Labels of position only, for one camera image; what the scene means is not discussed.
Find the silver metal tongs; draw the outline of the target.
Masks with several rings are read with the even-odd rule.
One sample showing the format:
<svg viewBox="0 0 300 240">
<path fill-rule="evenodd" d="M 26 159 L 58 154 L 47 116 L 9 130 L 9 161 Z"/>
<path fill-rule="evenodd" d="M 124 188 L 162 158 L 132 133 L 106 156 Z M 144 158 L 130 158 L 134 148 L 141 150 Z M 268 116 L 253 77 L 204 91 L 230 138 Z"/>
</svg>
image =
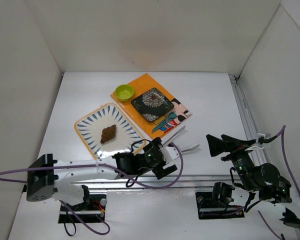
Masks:
<svg viewBox="0 0 300 240">
<path fill-rule="evenodd" d="M 166 140 L 162 145 L 165 147 L 167 146 L 168 144 L 172 143 L 172 140 L 177 137 L 180 133 L 182 133 L 184 130 L 185 130 L 186 126 L 182 126 L 179 130 L 177 130 L 168 140 Z M 196 149 L 198 149 L 200 146 L 200 144 L 197 144 L 193 147 L 190 147 L 188 149 L 184 149 L 184 150 L 181 150 L 182 153 L 188 153 L 188 152 L 192 152 Z"/>
</svg>

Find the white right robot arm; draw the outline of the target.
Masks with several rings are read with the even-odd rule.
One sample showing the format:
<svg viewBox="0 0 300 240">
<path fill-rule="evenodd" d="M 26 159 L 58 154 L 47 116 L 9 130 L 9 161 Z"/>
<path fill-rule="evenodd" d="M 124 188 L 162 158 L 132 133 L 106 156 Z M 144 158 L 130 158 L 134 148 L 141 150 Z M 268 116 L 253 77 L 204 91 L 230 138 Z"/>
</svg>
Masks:
<svg viewBox="0 0 300 240">
<path fill-rule="evenodd" d="M 230 161 L 241 183 L 232 184 L 249 193 L 258 192 L 260 201 L 269 202 L 273 205 L 281 204 L 285 207 L 283 218 L 280 220 L 284 225 L 300 229 L 300 196 L 293 188 L 290 181 L 283 177 L 276 166 L 271 163 L 255 165 L 249 153 L 261 148 L 264 144 L 272 142 L 275 137 L 259 137 L 252 140 L 240 140 L 228 135 L 217 138 L 210 134 L 206 135 L 210 156 L 216 157 L 227 153 L 221 160 Z"/>
</svg>

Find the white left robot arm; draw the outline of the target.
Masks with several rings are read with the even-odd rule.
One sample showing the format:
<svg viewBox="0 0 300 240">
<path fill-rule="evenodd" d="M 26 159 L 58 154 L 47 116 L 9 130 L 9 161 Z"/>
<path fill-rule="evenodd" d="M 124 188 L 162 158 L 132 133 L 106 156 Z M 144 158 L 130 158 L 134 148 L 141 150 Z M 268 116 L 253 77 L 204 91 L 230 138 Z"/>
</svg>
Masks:
<svg viewBox="0 0 300 240">
<path fill-rule="evenodd" d="M 29 202 L 55 199 L 70 206 L 88 203 L 89 188 L 76 185 L 77 182 L 133 179 L 148 172 L 160 180 L 178 169 L 168 164 L 180 157 L 175 145 L 163 146 L 159 137 L 137 154 L 117 152 L 102 159 L 80 161 L 61 161 L 51 153 L 44 154 L 27 168 L 26 199 Z"/>
</svg>

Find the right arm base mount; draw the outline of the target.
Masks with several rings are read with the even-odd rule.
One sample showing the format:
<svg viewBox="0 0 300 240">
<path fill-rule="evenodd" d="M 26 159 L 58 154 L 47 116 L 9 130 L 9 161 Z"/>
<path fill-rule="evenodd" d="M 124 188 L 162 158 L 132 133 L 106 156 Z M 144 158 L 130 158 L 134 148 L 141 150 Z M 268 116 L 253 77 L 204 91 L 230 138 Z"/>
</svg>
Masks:
<svg viewBox="0 0 300 240">
<path fill-rule="evenodd" d="M 224 182 L 216 182 L 211 191 L 195 191 L 199 220 L 244 218 L 244 207 L 234 204 L 235 188 Z"/>
</svg>

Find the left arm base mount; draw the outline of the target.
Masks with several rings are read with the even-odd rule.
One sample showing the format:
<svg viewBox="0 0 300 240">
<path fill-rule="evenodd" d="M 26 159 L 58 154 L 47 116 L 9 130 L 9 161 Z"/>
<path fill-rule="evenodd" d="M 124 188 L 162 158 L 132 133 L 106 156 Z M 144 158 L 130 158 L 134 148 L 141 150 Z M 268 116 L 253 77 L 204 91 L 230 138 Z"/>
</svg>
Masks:
<svg viewBox="0 0 300 240">
<path fill-rule="evenodd" d="M 80 203 L 69 207 L 87 224 L 101 223 L 105 220 L 106 206 L 101 205 L 101 202 L 107 204 L 107 195 L 105 193 L 92 193 L 89 203 Z M 72 212 L 61 205 L 58 217 L 59 224 L 80 224 L 81 222 L 73 215 Z"/>
</svg>

